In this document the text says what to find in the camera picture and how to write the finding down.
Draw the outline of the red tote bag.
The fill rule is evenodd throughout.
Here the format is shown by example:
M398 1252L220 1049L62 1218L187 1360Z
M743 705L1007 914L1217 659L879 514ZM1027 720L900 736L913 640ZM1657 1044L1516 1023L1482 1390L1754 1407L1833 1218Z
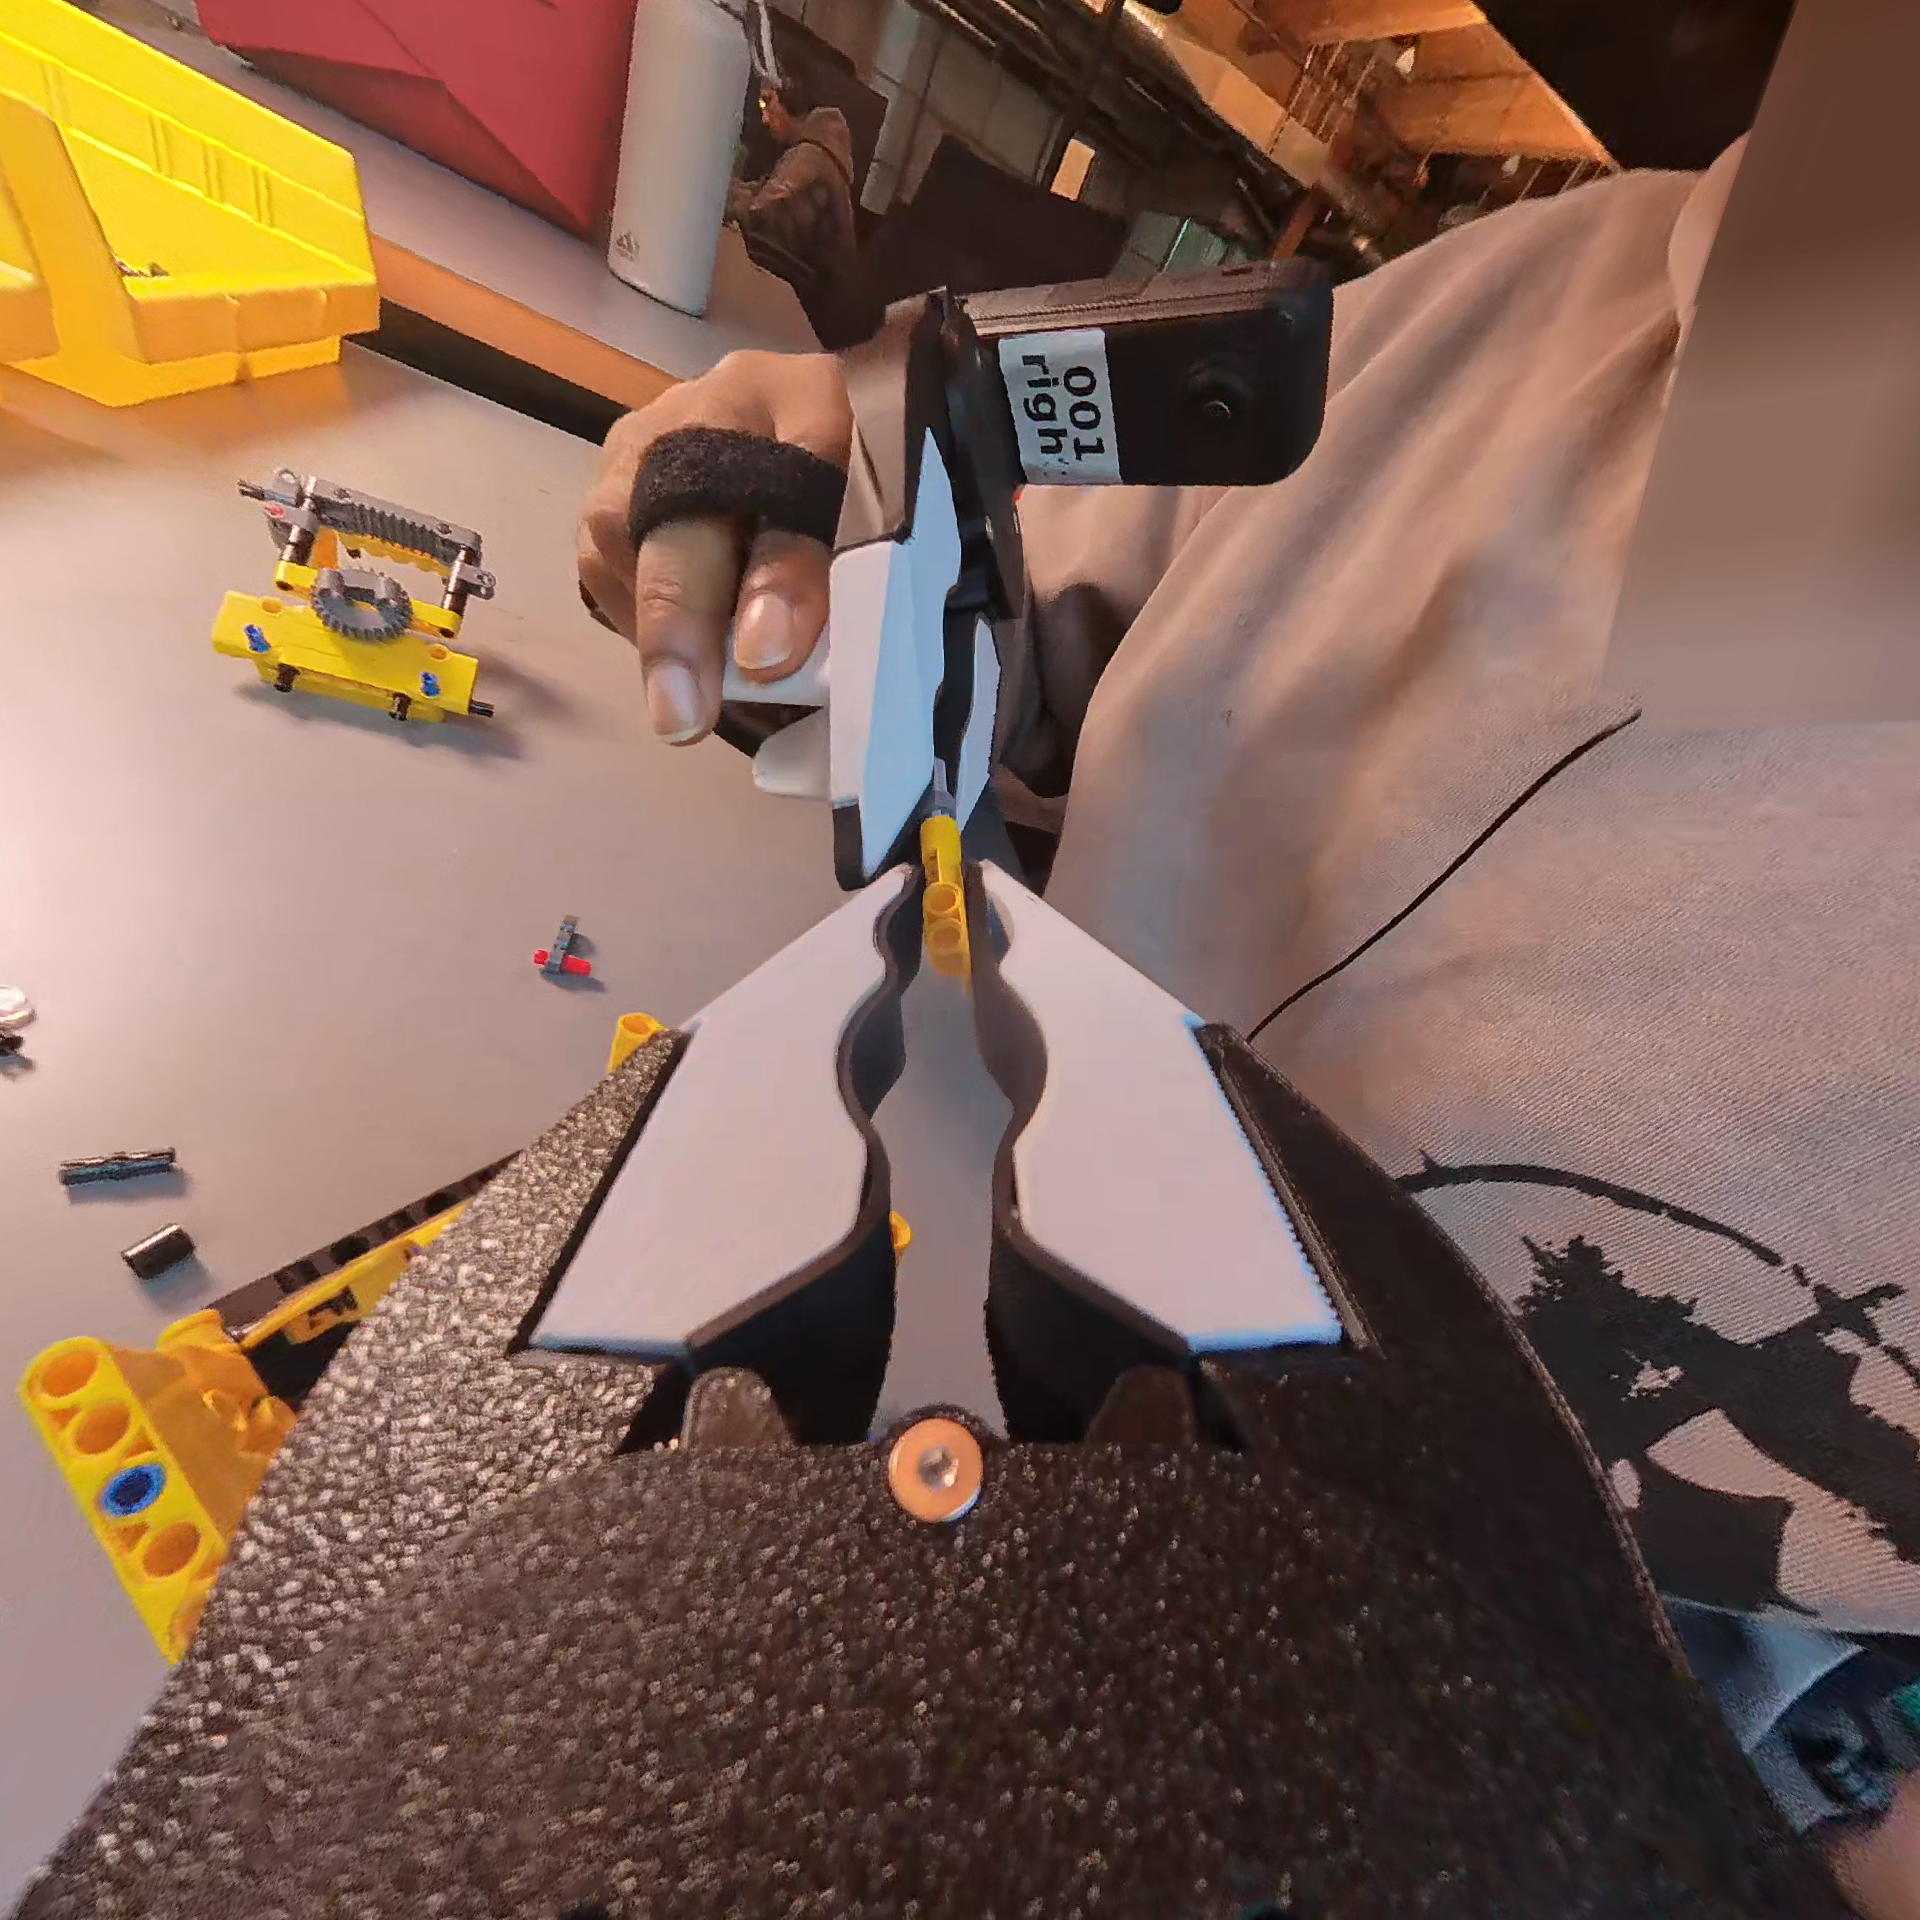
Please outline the red tote bag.
M204 34L566 233L606 240L636 3L199 3Z

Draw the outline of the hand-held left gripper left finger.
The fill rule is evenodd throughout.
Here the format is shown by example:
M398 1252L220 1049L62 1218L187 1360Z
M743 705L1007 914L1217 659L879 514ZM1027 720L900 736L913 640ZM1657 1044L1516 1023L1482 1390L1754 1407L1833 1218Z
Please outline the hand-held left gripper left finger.
M547 1354L884 1364L916 873L891 870L687 1025L533 1324Z

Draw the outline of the white water bottle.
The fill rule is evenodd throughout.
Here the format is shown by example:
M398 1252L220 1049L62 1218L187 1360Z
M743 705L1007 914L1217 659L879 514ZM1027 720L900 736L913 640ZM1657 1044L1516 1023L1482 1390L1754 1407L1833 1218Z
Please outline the white water bottle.
M729 8L638 3L609 268L687 318L709 304L750 76L750 43Z

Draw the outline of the yellow toy robot model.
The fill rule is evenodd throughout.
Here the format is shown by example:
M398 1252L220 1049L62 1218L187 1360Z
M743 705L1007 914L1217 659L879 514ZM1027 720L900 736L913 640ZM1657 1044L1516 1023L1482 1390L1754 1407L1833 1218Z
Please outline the yellow toy robot model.
M319 1615L353 1611L469 1516L678 1435L678 1362L522 1335L670 1067L678 1039L642 1031L519 1155L187 1315L148 1351L74 1335L29 1362L21 1403L170 1662L235 1538L318 1563Z

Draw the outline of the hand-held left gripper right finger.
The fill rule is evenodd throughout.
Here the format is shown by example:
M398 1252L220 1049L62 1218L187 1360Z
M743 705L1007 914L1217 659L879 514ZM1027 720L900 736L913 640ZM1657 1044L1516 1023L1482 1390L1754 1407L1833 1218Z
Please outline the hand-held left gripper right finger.
M1342 1324L1203 1049L1203 1020L1004 870L970 900L977 1049L1007 1099L1023 1252L1177 1354L1333 1348Z

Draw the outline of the grey gear piece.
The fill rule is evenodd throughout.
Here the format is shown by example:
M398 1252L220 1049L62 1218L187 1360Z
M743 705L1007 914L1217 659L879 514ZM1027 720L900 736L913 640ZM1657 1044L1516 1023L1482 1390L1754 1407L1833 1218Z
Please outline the grey gear piece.
M316 620L354 643L388 643L415 620L411 595L377 570L318 568L306 602Z

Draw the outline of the person's right hand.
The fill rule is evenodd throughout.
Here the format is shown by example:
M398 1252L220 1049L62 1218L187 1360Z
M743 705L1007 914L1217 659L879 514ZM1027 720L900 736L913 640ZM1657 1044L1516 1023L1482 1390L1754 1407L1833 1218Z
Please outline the person's right hand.
M767 519L774 474L849 472L853 409L828 353L734 353L623 417L578 522L582 604L641 664L661 742L719 719L727 675L773 684L826 636L830 539Z

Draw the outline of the yellow plastic bin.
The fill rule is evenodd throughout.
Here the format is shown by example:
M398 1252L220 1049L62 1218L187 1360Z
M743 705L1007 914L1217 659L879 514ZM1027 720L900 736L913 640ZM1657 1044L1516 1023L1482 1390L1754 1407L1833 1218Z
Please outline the yellow plastic bin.
M3 9L3 364L130 408L379 324L354 161L60 3Z

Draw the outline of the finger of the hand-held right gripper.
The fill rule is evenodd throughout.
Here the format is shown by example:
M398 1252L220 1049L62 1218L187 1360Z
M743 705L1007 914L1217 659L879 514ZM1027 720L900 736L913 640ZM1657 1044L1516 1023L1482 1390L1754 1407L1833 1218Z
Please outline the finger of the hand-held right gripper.
M965 833L993 779L1002 664L981 612L943 618L943 815Z
M910 534L838 552L830 568L833 865L860 889L893 867L933 779L943 615L962 566L954 487L923 435Z

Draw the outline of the person's right forearm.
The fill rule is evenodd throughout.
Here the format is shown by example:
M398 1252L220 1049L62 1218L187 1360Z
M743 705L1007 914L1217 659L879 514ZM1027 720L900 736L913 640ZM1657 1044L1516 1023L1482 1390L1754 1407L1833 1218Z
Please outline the person's right forearm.
M1596 734L1743 147L1517 204L1340 289L1323 431L1275 487L1030 490L1005 819L1407 833Z

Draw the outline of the yellow gear rack subassembly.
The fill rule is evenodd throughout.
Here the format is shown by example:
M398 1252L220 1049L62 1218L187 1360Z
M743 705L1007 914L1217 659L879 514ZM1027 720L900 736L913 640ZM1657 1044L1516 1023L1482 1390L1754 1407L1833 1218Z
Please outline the yellow gear rack subassembly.
M476 695L477 660L462 652L469 604L497 592L481 534L313 474L282 470L235 490L263 510L277 563L268 592L223 596L210 625L220 657L250 664L277 692L377 710L401 726L493 715ZM322 568L393 576L413 599L413 627L372 644L326 632L306 602Z

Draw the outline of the grey desk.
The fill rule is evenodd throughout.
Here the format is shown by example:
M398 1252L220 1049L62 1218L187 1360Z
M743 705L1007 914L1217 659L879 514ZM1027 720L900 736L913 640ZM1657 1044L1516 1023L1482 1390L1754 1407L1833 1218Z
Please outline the grey desk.
M485 535L489 720L404 727L214 657L282 466ZM719 743L651 738L573 523L596 450L390 359L125 412L6 384L3 979L4 1907L170 1673L17 1398L47 1344L197 1305L523 1151L617 1020L677 1023L842 897L820 808ZM590 979L533 956L575 916ZM58 1167L172 1146L170 1178ZM197 1252L141 1286L163 1225Z

